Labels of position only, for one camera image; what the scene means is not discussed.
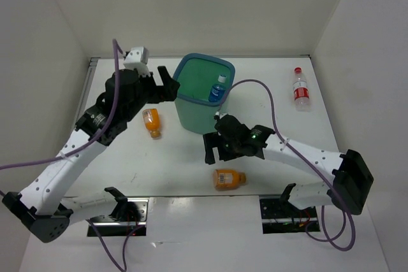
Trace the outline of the blue label water bottle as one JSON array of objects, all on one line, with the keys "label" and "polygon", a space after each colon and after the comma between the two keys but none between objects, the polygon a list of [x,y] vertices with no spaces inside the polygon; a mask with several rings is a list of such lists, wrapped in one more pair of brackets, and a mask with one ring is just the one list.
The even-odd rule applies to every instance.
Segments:
[{"label": "blue label water bottle", "polygon": [[220,101],[222,96],[226,91],[225,83],[227,77],[225,75],[219,75],[217,81],[213,84],[210,89],[210,94],[208,96],[209,102],[217,102]]}]

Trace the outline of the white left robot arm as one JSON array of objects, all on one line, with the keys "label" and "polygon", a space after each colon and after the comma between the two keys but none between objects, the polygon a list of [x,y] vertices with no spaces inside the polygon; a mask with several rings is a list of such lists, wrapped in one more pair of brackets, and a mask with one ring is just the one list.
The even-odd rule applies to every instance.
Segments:
[{"label": "white left robot arm", "polygon": [[5,207],[40,241],[50,243],[69,225],[93,217],[107,215],[118,221],[127,214],[138,215],[136,205],[115,187],[93,196],[66,198],[65,194],[146,104],[176,99],[179,83],[166,67],[158,71],[162,85],[156,85],[152,73],[140,76],[135,69],[122,69],[118,78],[107,79],[105,91],[75,124],[61,159],[50,163],[25,189],[5,194]]}]

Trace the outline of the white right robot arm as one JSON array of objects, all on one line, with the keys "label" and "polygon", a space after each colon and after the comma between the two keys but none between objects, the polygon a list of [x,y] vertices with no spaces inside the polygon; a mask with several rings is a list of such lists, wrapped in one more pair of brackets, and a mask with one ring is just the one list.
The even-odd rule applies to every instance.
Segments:
[{"label": "white right robot arm", "polygon": [[280,162],[320,178],[310,184],[291,183],[280,196],[279,207],[287,217],[311,206],[334,205],[360,215],[374,182],[361,154],[331,152],[279,136],[263,125],[249,129],[232,115],[215,118],[215,130],[203,135],[205,162],[215,163],[213,149],[221,161],[257,157]]}]

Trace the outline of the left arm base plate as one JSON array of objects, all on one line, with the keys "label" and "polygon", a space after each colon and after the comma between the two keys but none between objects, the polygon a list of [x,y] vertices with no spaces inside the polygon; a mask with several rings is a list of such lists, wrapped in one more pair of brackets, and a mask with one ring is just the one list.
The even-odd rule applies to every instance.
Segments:
[{"label": "left arm base plate", "polygon": [[91,218],[91,222],[102,237],[124,238],[133,229],[136,231],[132,236],[146,236],[149,198],[130,197],[128,201],[132,203],[131,208],[119,217],[101,215]]}]

